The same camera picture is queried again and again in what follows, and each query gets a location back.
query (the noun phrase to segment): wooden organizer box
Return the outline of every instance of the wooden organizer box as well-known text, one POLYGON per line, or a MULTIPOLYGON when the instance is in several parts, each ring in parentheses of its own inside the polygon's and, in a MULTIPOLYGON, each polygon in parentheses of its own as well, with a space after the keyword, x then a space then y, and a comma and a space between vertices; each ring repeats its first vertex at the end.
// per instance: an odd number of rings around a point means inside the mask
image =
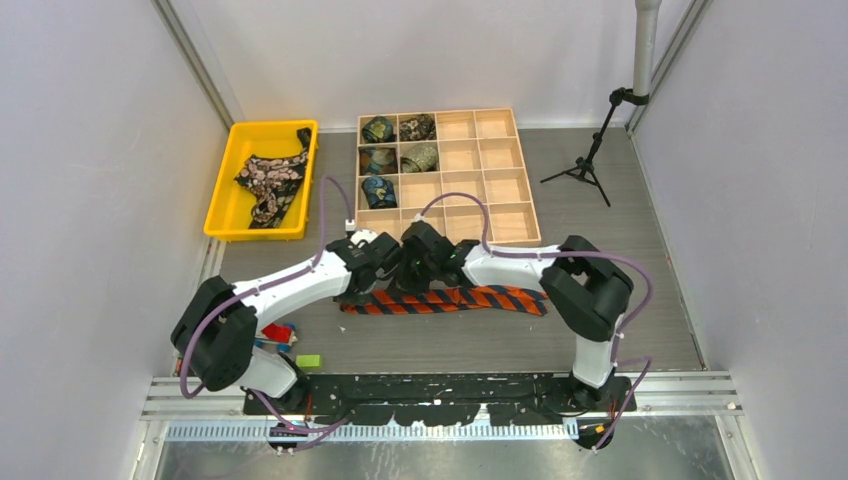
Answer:
MULTIPOLYGON (((489 209, 489 243, 509 246, 538 246, 541 243, 536 208, 524 166, 524 155, 515 129, 512 109, 455 110, 415 112, 359 117, 356 151, 356 224, 395 239, 412 222, 421 208, 442 193, 465 192, 479 198, 489 209), (381 175, 391 180, 400 208, 370 210, 362 191, 359 149, 395 148, 398 167, 409 148, 423 142, 365 143, 362 127, 375 116, 389 119, 397 126, 406 119, 424 113, 436 120, 436 144, 439 163, 433 171, 381 175)), ((434 205, 426 215, 428 223, 456 243, 480 239, 483 214, 471 200, 448 197, 434 205)))

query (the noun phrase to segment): black tripod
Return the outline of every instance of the black tripod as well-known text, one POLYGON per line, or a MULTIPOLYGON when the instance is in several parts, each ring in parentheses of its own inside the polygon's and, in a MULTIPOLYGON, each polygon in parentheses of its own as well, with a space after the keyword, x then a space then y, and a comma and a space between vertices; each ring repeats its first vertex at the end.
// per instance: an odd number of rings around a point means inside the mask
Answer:
POLYGON ((621 105, 621 102, 627 101, 634 105, 645 105, 648 103, 648 98, 649 95, 640 97, 633 95, 633 90, 630 88, 619 88, 618 90, 613 90, 610 94, 610 111, 607 113, 607 118, 604 120, 604 125, 601 127, 601 130, 592 134, 593 141, 592 148, 589 149, 589 155, 586 156, 586 158, 578 158, 575 162, 577 164, 576 166, 571 167, 568 170, 563 170, 556 175, 551 175, 550 177, 543 179, 540 183, 545 183, 548 180, 568 175, 578 181, 598 187, 598 190, 601 192, 601 196, 604 197, 604 201, 607 202, 607 206, 611 207, 612 204, 610 203, 609 198, 607 198, 606 192, 604 192, 604 187, 601 186, 601 182, 598 181, 598 177, 595 175, 595 165, 592 163, 592 160, 594 160, 595 154, 598 153, 598 150, 601 148, 601 143, 604 141, 604 132, 607 131, 607 126, 609 126, 612 114, 615 112, 615 109, 621 105), (586 178, 587 174, 592 177, 591 180, 586 178))

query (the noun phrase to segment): gray floor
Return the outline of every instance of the gray floor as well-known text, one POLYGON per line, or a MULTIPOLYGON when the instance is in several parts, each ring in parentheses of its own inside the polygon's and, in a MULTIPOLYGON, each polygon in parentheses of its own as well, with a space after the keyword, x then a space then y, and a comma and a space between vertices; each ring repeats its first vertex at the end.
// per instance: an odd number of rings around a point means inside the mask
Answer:
MULTIPOLYGON (((624 130, 608 131, 595 158, 596 173, 612 208, 607 208, 596 189, 568 177, 539 184, 540 179, 584 155, 592 132, 519 132, 543 245, 559 244, 568 235, 579 234, 601 250, 641 263, 653 276, 656 291, 651 304, 625 331, 620 358, 653 355, 657 370, 700 369, 647 188, 624 130)), ((322 134, 319 142, 316 180, 330 173, 352 191, 355 135, 322 134)), ((313 255, 319 235, 317 189, 315 192, 310 206, 312 221, 304 240, 228 244, 221 267, 224 279, 235 282, 259 277, 313 255)), ((328 202, 328 239, 340 238, 344 207, 335 191, 328 193, 328 202)), ((637 285, 631 302, 635 305, 645 287, 638 274, 632 277, 637 285)), ((497 310, 359 316, 341 313, 326 300, 285 321, 298 327, 300 341, 293 353, 320 354, 325 372, 567 371, 574 358, 574 335, 555 311, 545 317, 497 310)))

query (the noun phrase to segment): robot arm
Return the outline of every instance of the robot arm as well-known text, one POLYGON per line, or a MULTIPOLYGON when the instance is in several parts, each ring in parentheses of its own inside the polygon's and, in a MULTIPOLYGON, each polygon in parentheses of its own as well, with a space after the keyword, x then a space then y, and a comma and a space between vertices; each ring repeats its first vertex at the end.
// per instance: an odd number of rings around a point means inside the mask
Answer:
MULTIPOLYGON (((572 236, 560 246, 527 249, 500 247, 499 252, 526 254, 564 250, 592 251, 582 237, 572 236)), ((633 284, 609 260, 565 258, 505 258, 475 246, 462 272, 474 285, 511 285, 544 291, 565 323, 577 334, 577 353, 571 374, 599 389, 613 371, 612 339, 623 318, 633 284), (587 275, 584 284, 574 275, 587 275)))
POLYGON ((600 396, 613 371, 613 336, 633 292, 632 280, 621 269, 600 258, 543 258, 561 251, 597 251, 579 236, 570 236, 559 246, 498 247, 496 256, 477 241, 454 246, 419 221, 407 229, 402 242, 406 256, 401 265, 414 264, 423 270, 408 272, 399 267, 392 285, 398 291, 421 293, 425 283, 429 287, 429 280, 438 279, 448 285, 510 285, 547 293, 577 336, 571 375, 587 387, 583 403, 592 408, 588 404, 600 396), (576 278, 580 275, 586 277, 582 283, 576 278))
POLYGON ((633 284, 609 260, 542 258, 558 251, 596 251, 582 237, 572 236, 560 246, 499 248, 510 255, 494 256, 479 242, 454 245, 424 221, 413 222, 398 243, 388 234, 359 231, 327 245, 320 261, 308 259, 266 277, 229 285, 220 277, 204 282, 171 335, 185 353, 197 325, 215 307, 240 293, 257 291, 236 302, 209 324, 190 359, 192 370, 206 388, 220 390, 232 384, 261 390, 271 397, 285 396, 301 378, 285 355, 253 346, 255 335, 270 323, 309 303, 329 297, 350 301, 369 293, 381 274, 391 272, 390 291, 422 293, 433 280, 450 286, 510 285, 544 291, 566 324, 577 334, 572 377, 579 385, 573 398, 593 408, 603 397, 614 365, 612 339, 627 308, 633 284), (271 288, 270 282, 310 268, 299 277, 271 288), (585 275, 585 282, 576 276, 585 275))
POLYGON ((256 290, 259 293, 234 303, 206 327, 197 341, 190 367, 213 392, 237 384, 282 397, 300 378, 300 371, 285 355, 255 347, 255 336, 274 321, 317 300, 367 294, 378 276, 393 268, 397 253, 398 244, 388 234, 359 231, 351 238, 328 244, 314 266, 312 257, 271 275, 233 285, 221 277, 210 278, 198 288, 171 333, 171 343, 185 354, 191 337, 209 312, 236 295, 256 290), (308 271, 298 276, 304 269, 308 271), (296 278, 265 288, 291 276, 296 278))

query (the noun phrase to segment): metal base plate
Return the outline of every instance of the metal base plate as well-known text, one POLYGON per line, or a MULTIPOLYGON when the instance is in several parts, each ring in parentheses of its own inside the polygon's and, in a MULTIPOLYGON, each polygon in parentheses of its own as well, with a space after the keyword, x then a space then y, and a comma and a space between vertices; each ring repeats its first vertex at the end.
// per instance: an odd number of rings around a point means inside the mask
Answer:
MULTIPOLYGON (((468 425, 481 408, 493 427, 562 424, 558 413, 577 414, 572 406, 574 383, 551 373, 510 374, 417 374, 417 375, 322 375, 307 376, 305 392, 294 408, 271 399, 281 414, 303 415, 310 405, 318 423, 347 418, 352 425, 428 427, 468 425)), ((613 402, 621 406, 630 379, 610 380, 609 397, 592 411, 607 412, 613 402)), ((631 401, 626 411, 635 411, 631 401)), ((268 410, 252 394, 245 396, 246 415, 267 416, 268 410)))

